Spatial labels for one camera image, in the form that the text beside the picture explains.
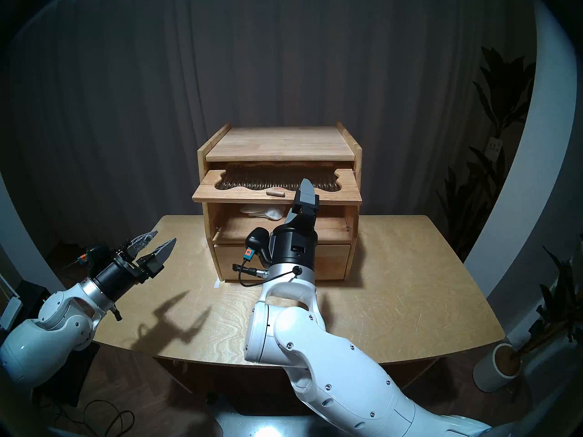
curtain fold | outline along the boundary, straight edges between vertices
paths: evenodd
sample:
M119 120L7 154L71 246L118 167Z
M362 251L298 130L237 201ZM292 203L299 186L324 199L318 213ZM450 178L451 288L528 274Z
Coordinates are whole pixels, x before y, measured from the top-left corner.
M362 214L439 223L448 165L463 167L467 146L488 137L472 80L480 46L504 47L507 8L55 0L6 53L1 117L66 242L117 244L165 214L200 213L196 150L226 122L340 120L363 147Z

white plant pot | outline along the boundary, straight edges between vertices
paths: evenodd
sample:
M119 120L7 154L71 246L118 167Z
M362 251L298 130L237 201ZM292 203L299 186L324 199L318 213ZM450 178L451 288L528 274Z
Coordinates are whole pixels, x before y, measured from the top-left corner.
M496 352L498 349L502 348L502 346L512 347L511 344L500 343L491 353L487 354L487 356L485 356L474 366L474 382L481 391L485 391L486 393L496 391L503 385L506 385L508 382L512 381L515 377L518 376L518 373L520 373L520 370L518 370L518 373L516 373L514 376L507 376L500 372L496 366Z

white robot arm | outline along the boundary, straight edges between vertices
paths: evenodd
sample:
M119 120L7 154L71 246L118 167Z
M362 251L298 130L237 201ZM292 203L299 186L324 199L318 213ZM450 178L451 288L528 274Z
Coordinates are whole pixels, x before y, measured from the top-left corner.
M251 312L245 359L282 366L296 396L351 435L461 437L488 430L479 421L426 411L356 345L326 332L314 286L317 211L318 196L305 179L286 223L271 237L255 229L245 241L251 256L256 252L268 268L258 274L267 280ZM252 273L240 265L233 269ZM308 310L267 304L270 295L299 300Z
M128 241L115 251L105 269L69 290L52 294L37 319L26 319L8 335L0 347L0 363L17 386L31 389L49 380L72 350L89 345L108 310L121 320L115 302L136 283L155 277L174 248L175 238L133 264L156 234L153 231Z

wooden table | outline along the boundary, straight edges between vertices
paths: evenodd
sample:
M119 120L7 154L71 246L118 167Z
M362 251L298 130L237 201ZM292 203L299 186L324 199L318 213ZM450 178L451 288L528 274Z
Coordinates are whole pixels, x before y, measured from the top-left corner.
M216 284L202 216L164 216L154 228L145 253L176 237L172 255L155 279L117 302L123 321L108 313L95 340L175 360L250 365L243 345L261 287ZM426 216L361 216L358 232L348 281L317 285L328 332L378 363L434 358L504 338L478 286Z

wooden drawer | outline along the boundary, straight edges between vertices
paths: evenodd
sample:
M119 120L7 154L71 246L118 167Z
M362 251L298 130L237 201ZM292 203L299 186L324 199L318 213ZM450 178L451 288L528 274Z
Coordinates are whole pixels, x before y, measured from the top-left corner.
M217 189L215 185L222 179L225 170L209 170L202 179L192 196L195 202L219 202L219 203L285 203L292 204L295 191L288 191L285 197L268 196L265 189L255 191L243 186L231 189ZM340 185L336 192L323 191L315 188L320 196L320 205L360 205L362 198L356 184L356 178L352 169L336 169L335 171Z
M241 264L245 246L215 245L215 252L223 279L237 280L238 273L233 271L233 264ZM316 280L341 280L344 278L350 244L329 244L316 246L315 273ZM246 266L263 269L259 259L254 256ZM241 275L242 280L260 281L257 277Z
M263 227L271 233L275 227L281 226L285 219L272 221L264 217L249 217L240 211L244 205L239 203L214 204L217 218L215 220L216 234L213 244L241 245L245 244L247 235L256 227ZM286 207L284 216L290 207ZM346 210L343 206L322 205L316 219L315 230L318 233L318 244L350 244L352 242L351 228L346 223Z

